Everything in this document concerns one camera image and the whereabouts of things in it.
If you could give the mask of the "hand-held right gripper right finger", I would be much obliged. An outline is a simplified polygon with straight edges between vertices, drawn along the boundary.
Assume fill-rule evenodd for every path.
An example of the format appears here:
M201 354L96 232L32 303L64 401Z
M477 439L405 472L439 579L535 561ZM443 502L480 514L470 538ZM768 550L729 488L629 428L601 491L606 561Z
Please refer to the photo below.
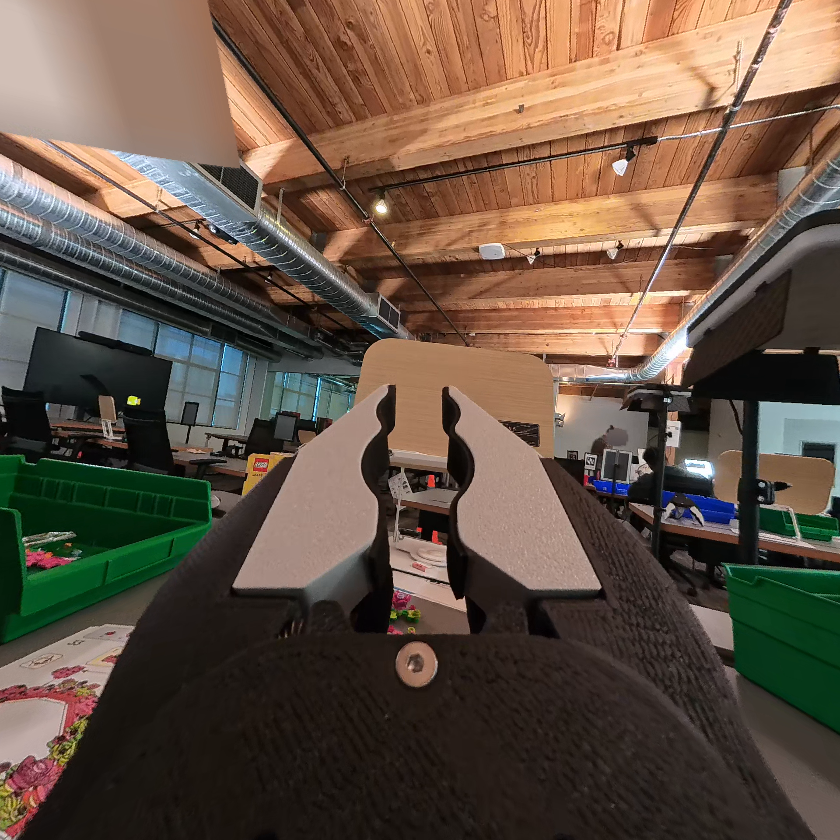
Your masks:
M449 509L447 573L479 634L506 611L540 627L546 602L593 602L600 582L535 449L454 386L443 390Z

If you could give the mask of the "pile of small lego pieces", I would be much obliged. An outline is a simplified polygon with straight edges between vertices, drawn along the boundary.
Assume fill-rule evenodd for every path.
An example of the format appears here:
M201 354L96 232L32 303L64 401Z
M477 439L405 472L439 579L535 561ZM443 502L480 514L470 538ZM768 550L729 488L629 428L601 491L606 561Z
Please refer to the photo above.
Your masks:
M387 633L389 635L416 635L422 612L415 604L414 594L395 588Z

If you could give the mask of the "pink lego heart assembly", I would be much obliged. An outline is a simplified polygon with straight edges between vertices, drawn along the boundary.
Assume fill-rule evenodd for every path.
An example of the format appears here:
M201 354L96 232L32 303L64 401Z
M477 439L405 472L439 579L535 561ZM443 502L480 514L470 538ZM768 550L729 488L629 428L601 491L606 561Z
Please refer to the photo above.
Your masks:
M24 536L26 567L30 571L49 571L78 560L82 550L75 547L73 531L47 531Z

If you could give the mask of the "black office chair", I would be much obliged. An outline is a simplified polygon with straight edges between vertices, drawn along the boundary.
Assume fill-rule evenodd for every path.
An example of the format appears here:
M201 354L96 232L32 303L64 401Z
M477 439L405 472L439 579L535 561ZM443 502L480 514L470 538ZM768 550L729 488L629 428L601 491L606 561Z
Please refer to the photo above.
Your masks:
M54 451L53 433L41 391L18 391L2 387L5 411L4 455L21 455L35 464Z
M165 413L127 406L122 415L127 444L126 469L150 474L187 477L174 460Z

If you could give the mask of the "yellow lego box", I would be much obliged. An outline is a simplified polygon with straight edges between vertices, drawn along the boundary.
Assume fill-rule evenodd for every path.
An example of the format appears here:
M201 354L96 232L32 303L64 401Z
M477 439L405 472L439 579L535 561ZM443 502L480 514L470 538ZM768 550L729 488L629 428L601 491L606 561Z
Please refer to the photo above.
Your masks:
M286 459L294 457L292 453L271 452L268 454L251 454L247 458L245 483L241 490L242 497L249 494L258 483L265 478L273 468Z

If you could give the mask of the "silver ceiling air duct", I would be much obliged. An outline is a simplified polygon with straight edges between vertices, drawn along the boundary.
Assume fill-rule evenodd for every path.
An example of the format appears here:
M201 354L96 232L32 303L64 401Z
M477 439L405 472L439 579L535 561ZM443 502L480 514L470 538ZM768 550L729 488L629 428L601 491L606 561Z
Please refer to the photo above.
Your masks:
M366 292L304 237L276 219L261 202L261 181L243 164L223 167L112 151L208 223L236 239L290 279L384 339L413 340L392 316L383 315L380 296Z
M2 234L306 358L358 361L329 336L1 157Z
M552 364L553 382L556 385L636 385L653 381L668 364L692 349L714 324L725 319L735 305L745 301L748 290L756 286L753 273L770 258L771 250L808 217L838 209L838 196L839 145L835 140L733 257L715 285L644 362L628 368Z

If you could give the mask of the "raised grey desk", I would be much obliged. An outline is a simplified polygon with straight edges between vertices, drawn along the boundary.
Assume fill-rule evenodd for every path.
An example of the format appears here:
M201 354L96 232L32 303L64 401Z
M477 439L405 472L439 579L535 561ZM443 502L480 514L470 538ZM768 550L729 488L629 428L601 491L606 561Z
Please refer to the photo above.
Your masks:
M691 349L693 396L839 404L839 211L796 225L752 275L745 301Z

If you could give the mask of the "small green bin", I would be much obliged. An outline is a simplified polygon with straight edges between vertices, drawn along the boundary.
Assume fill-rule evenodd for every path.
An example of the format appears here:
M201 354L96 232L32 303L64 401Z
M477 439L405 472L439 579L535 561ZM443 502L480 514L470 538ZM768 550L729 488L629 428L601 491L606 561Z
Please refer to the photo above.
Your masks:
M839 523L823 514L807 515L788 508L761 507L759 530L786 538L830 543L838 539Z

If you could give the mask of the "green plastic bin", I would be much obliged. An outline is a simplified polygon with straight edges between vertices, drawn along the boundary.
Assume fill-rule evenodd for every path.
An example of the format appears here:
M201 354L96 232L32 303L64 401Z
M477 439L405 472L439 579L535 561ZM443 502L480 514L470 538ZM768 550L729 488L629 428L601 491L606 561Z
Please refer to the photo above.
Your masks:
M723 568L736 670L839 732L839 573Z
M204 480L2 456L2 643L172 570L211 525ZM29 569L23 538L42 532L73 532L45 550L78 556Z

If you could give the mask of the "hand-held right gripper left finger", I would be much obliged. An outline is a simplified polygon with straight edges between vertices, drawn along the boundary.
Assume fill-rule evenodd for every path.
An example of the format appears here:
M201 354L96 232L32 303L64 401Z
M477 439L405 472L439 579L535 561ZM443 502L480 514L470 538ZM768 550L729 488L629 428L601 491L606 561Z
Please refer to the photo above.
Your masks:
M390 465L396 387L382 385L299 450L233 582L306 612L335 602L362 633L390 624L393 577L377 492Z

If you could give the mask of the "black tripod stand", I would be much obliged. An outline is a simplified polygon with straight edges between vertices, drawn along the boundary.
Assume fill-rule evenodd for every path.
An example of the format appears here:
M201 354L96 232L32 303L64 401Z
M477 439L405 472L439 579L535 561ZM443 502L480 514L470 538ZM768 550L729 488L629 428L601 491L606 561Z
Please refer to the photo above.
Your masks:
M654 468L654 520L651 527L651 550L659 560L662 517L665 511L662 495L665 490L665 457L668 445L667 424L670 413L690 411L690 389L674 384L643 384L630 388L622 409L636 413L654 413L657 417L657 459Z

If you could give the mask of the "large black screen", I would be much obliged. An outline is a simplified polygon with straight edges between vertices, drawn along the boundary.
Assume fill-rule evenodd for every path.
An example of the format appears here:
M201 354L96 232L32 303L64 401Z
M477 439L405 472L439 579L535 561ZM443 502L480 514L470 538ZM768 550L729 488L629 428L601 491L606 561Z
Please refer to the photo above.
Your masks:
M87 341L63 332L37 328L24 390L39 392L50 404L98 412L98 399L110 396L119 411L139 400L143 410L161 411L172 375L172 362Z

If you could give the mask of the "black desk leg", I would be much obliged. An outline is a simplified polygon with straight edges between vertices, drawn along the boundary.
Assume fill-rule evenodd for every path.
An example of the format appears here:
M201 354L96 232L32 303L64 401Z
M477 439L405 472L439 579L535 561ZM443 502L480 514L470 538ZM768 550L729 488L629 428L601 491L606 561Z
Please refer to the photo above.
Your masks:
M760 403L742 402L741 477L738 484L738 546L741 564L759 562Z

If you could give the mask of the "lego instruction booklet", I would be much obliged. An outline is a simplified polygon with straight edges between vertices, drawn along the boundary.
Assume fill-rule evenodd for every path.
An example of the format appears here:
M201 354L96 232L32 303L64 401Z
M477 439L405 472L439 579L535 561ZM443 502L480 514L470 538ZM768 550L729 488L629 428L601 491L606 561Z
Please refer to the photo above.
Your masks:
M1 838L20 838L88 727L133 631L91 626L1 668Z

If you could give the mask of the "small wooden curved board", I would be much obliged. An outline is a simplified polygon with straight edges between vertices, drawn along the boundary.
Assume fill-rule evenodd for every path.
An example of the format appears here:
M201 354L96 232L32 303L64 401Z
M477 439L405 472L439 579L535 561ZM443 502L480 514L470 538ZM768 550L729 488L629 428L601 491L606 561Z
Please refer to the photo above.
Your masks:
M714 489L718 499L738 503L742 474L742 452L729 450L712 463ZM823 458L793 455L759 455L759 477L784 482L787 489L776 491L776 505L796 513L821 515L829 508L835 480L834 465Z

